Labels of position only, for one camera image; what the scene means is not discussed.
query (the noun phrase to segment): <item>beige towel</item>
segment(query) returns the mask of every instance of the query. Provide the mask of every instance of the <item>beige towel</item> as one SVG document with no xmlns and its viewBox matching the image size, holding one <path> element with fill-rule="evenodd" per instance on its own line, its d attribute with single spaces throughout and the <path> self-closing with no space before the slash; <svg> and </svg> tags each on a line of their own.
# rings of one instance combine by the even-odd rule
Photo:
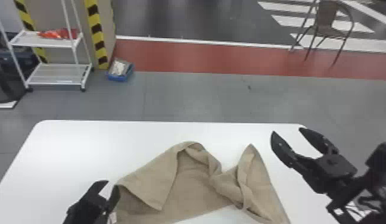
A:
<svg viewBox="0 0 386 224">
<path fill-rule="evenodd" d="M 221 164 L 201 144 L 183 142 L 120 179 L 121 224 L 175 223 L 230 204 L 260 223 L 289 223 L 264 162 L 249 145 L 236 167 Z"/>
</svg>

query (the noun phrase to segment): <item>wire shelf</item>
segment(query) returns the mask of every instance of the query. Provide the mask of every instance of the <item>wire shelf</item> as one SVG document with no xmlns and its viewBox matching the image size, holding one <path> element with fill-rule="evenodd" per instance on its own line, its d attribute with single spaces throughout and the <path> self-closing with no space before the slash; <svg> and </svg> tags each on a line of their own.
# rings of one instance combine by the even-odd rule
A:
<svg viewBox="0 0 386 224">
<path fill-rule="evenodd" d="M 90 70 L 91 64 L 40 63 L 28 78 L 27 83 L 30 85 L 80 85 L 85 82 Z"/>
<path fill-rule="evenodd" d="M 31 46 L 41 48 L 76 48 L 82 38 L 83 33 L 79 33 L 77 38 L 73 41 L 68 39 L 48 39 L 42 38 L 36 31 L 22 30 L 10 41 L 10 44 L 12 46 Z"/>
</svg>

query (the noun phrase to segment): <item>blue box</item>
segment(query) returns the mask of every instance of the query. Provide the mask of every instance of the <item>blue box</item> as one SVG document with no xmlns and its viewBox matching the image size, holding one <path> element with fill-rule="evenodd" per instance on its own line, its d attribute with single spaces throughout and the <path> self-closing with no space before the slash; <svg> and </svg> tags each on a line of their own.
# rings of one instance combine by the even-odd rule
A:
<svg viewBox="0 0 386 224">
<path fill-rule="evenodd" d="M 131 76 L 133 74 L 133 72 L 135 71 L 135 66 L 133 64 L 131 64 L 127 70 L 126 70 L 126 73 L 121 75 L 121 76 L 116 76 L 116 75 L 113 75 L 113 74 L 109 74 L 107 72 L 107 78 L 111 81 L 115 81 L 115 82 L 126 82 L 127 79 L 129 78 L 129 76 Z"/>
</svg>

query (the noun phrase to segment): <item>yellow and black striped pole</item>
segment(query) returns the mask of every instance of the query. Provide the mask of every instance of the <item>yellow and black striped pole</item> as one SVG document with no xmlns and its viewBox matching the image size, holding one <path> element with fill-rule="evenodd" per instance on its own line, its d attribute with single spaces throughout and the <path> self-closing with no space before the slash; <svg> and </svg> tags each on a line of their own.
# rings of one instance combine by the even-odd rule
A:
<svg viewBox="0 0 386 224">
<path fill-rule="evenodd" d="M 23 23 L 23 26 L 25 29 L 29 31 L 35 31 L 35 25 L 33 24 L 33 20 L 30 17 L 29 13 L 27 12 L 25 1 L 24 0 L 14 0 L 15 6 L 18 9 L 19 16 L 21 18 L 21 21 Z M 34 48 L 35 53 L 40 57 L 43 63 L 47 63 L 47 56 L 46 52 L 43 48 Z"/>
<path fill-rule="evenodd" d="M 104 33 L 102 32 L 97 0 L 85 0 L 85 7 L 88 11 L 88 22 L 92 33 L 96 59 L 98 60 L 98 68 L 107 69 L 109 61 L 104 43 Z"/>
</svg>

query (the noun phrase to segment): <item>metal chair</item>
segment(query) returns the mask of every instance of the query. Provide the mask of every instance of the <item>metal chair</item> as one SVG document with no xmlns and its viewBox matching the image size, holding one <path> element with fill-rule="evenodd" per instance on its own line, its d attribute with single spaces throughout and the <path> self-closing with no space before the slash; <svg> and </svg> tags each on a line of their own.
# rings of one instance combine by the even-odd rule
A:
<svg viewBox="0 0 386 224">
<path fill-rule="evenodd" d="M 332 23 L 335 21 L 337 11 L 341 10 L 346 13 L 351 21 L 351 28 L 348 32 L 342 32 L 332 27 Z M 304 37 L 304 35 L 310 30 L 314 30 L 313 39 L 307 50 L 306 59 L 310 54 L 310 50 L 314 44 L 316 36 L 323 37 L 322 40 L 315 46 L 317 48 L 326 38 L 340 39 L 343 41 L 342 46 L 340 47 L 338 54 L 335 57 L 334 64 L 336 63 L 344 45 L 346 44 L 347 38 L 350 36 L 351 31 L 354 28 L 354 20 L 348 8 L 339 1 L 333 0 L 321 0 L 316 7 L 316 18 L 313 25 L 309 26 L 306 31 L 303 33 L 301 38 L 295 43 L 298 44 Z"/>
</svg>

